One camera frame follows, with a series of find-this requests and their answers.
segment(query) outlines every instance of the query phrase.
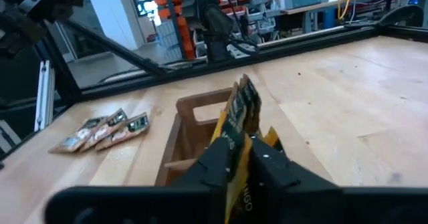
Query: black metal frame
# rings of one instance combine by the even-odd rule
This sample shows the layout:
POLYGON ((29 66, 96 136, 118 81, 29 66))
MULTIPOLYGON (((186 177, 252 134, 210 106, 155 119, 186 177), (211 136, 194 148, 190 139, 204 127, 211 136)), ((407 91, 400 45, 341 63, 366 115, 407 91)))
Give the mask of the black metal frame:
MULTIPOLYGON (((54 106, 65 106, 66 108, 69 108, 72 104, 78 102, 105 98, 124 92, 149 88, 160 84, 203 76, 205 74, 212 74, 251 64, 259 64, 277 58, 368 39, 379 35, 428 43, 428 29, 421 27, 379 27, 376 25, 360 28, 343 27, 265 45, 260 47, 258 55, 249 56, 247 58, 211 64, 208 64, 206 60, 195 60, 185 62, 186 67, 184 68, 170 70, 162 68, 153 61, 144 59, 139 55, 128 51, 112 40, 107 39, 102 35, 98 35, 96 32, 79 25, 74 21, 69 21, 66 25, 75 31, 85 34, 88 38, 104 44, 104 47, 114 53, 117 53, 120 57, 128 60, 135 66, 144 69, 146 72, 144 74, 135 75, 121 80, 99 83, 75 91, 76 81, 72 77, 67 63, 61 58, 61 55, 58 55, 58 47, 53 44, 54 40, 51 38, 51 35, 48 35, 43 42, 40 43, 39 49, 43 56, 50 55, 50 58, 44 57, 45 59, 50 59, 54 62, 53 67, 57 74, 56 87, 58 94, 61 96, 61 98, 57 98, 55 100, 54 106)), ((0 114, 16 111, 16 109, 35 108, 35 101, 36 99, 32 98, 8 104, 0 109, 0 114)))

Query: wooden table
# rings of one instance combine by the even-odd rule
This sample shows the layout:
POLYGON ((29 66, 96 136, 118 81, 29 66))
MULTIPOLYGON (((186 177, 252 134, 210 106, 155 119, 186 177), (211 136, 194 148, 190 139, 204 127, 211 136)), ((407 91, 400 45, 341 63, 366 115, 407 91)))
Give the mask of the wooden table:
MULTIPOLYGON (((357 0, 358 2, 369 2, 369 1, 376 1, 376 0, 357 0)), ((400 5, 406 5, 409 2, 409 0, 400 0, 400 5)), ((342 0, 341 6, 345 6, 346 1, 342 0)), ((422 6, 422 8, 425 9, 425 20, 424 20, 424 26, 427 25, 428 23, 428 1, 426 0, 420 0, 420 6, 422 6)), ((315 4, 315 5, 311 5, 311 6, 307 6, 307 7, 299 7, 296 9, 290 9, 290 10, 282 10, 283 14, 295 14, 295 13, 302 13, 304 12, 304 17, 303 17, 303 23, 302 23, 302 27, 303 27, 303 32, 304 33, 309 33, 312 30, 317 30, 318 29, 318 16, 317 13, 321 12, 321 11, 325 11, 328 9, 337 9, 337 5, 338 5, 338 1, 329 1, 327 3, 320 3, 320 4, 315 4)))
MULTIPOLYGON (((153 185, 178 98, 247 74, 290 158, 339 185, 428 186, 428 45, 376 37, 76 104, 5 160, 0 223, 41 223, 43 206, 73 185, 153 185), (150 131, 105 152, 48 154, 83 119, 122 107, 148 112, 150 131)), ((222 106, 196 109, 216 117, 222 106)))

